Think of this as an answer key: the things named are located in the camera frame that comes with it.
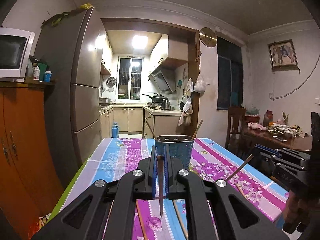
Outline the dark wooden chopstick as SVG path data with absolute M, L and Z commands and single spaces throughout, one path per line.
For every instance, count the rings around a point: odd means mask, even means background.
M 163 180 L 164 180 L 164 157 L 163 155 L 157 156 L 158 167 L 158 191 L 159 191 L 159 213 L 163 217 Z

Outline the kitchen window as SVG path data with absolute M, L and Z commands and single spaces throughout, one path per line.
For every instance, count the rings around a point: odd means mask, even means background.
M 118 100 L 140 100 L 143 58 L 120 57 L 118 60 Z

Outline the orange wooden cabinet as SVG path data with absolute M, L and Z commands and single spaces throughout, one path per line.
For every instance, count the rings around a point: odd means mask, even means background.
M 44 121 L 44 87 L 1 82 L 1 211 L 31 239 L 63 193 Z

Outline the floral purple blue tablecloth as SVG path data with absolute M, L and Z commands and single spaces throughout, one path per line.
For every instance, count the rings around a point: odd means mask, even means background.
M 103 139 L 67 186 L 50 218 L 54 218 L 96 180 L 111 182 L 135 170 L 141 159 L 150 156 L 154 143 L 153 139 L 132 139 L 129 136 Z M 195 139 L 189 170 L 202 179 L 207 181 L 225 179 L 241 164 L 240 158 L 216 142 L 208 138 Z M 235 184 L 242 185 L 247 195 L 246 199 L 277 228 L 282 228 L 284 221 L 281 213 L 289 196 L 285 189 L 249 165 L 228 183 L 237 191 Z M 185 203 L 183 200 L 177 200 L 177 205 L 187 229 Z M 139 200 L 139 207 L 148 239 L 185 239 L 171 200 L 164 200 L 163 217 L 159 214 L 159 203 L 156 200 Z M 137 210 L 135 210 L 132 239 L 144 239 Z

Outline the wooden dining chair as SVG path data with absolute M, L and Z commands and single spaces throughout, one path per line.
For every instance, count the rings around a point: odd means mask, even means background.
M 231 106 L 228 108 L 228 124 L 225 149 L 231 146 L 237 152 L 242 143 L 242 130 L 246 114 L 244 107 Z

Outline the chopstick in holder right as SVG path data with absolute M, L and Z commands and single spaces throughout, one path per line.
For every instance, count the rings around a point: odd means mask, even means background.
M 193 136 L 192 136 L 191 140 L 194 140 L 194 139 L 195 139 L 195 137 L 196 137 L 196 135 L 197 135 L 197 133 L 198 133 L 198 131 L 199 131 L 202 123 L 203 123 L 203 120 L 200 121 L 200 123 L 199 123 L 199 125 L 197 126 L 195 132 L 193 133 Z

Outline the chopstick in holder left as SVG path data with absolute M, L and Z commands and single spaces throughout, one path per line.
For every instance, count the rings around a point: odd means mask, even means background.
M 148 121 L 146 121 L 146 125 L 148 126 L 148 128 L 149 128 L 150 132 L 152 133 L 154 139 L 155 139 L 155 140 L 158 140 L 158 139 L 157 139 L 157 136 L 155 135 L 155 133 L 154 133 L 154 131 L 152 130 L 151 126 L 149 125 Z

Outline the framed elephant picture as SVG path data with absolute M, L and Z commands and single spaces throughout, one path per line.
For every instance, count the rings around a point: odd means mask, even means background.
M 271 57 L 272 71 L 299 70 L 297 57 L 292 40 L 268 44 Z

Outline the steel electric kettle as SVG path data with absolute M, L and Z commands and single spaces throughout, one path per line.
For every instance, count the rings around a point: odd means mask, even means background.
M 169 111 L 171 109 L 170 100 L 168 98 L 165 98 L 162 101 L 162 109 L 165 110 L 165 111 Z

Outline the black wok on stove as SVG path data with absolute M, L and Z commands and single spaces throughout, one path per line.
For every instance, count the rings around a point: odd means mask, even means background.
M 156 95 L 143 94 L 143 95 L 148 96 L 151 99 L 151 102 L 154 102 L 154 103 L 162 103 L 164 100 L 168 99 L 168 97 L 165 97 L 162 94 L 156 94 Z

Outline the blue lidded jar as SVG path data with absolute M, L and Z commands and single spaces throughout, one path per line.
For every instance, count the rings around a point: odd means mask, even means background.
M 50 83 L 52 77 L 51 71 L 45 71 L 43 76 L 43 82 Z

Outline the steel range hood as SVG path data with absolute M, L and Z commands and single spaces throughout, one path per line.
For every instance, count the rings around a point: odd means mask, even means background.
M 159 87 L 161 92 L 176 92 L 175 71 L 173 69 L 158 66 L 148 75 L 148 78 Z

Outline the white medicine bottle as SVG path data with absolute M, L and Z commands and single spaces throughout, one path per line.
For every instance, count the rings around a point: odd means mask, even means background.
M 40 79 L 40 67 L 35 66 L 33 67 L 33 80 L 39 80 Z

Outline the dark window right wall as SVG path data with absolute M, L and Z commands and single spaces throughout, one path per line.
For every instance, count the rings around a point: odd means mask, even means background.
M 243 64 L 241 48 L 224 38 L 217 38 L 218 93 L 217 110 L 242 107 Z

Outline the round brass wall clock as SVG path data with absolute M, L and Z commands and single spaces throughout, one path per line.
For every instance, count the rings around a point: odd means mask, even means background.
M 201 42 L 209 48 L 213 48 L 217 44 L 217 35 L 215 31 L 208 27 L 203 27 L 199 31 Z

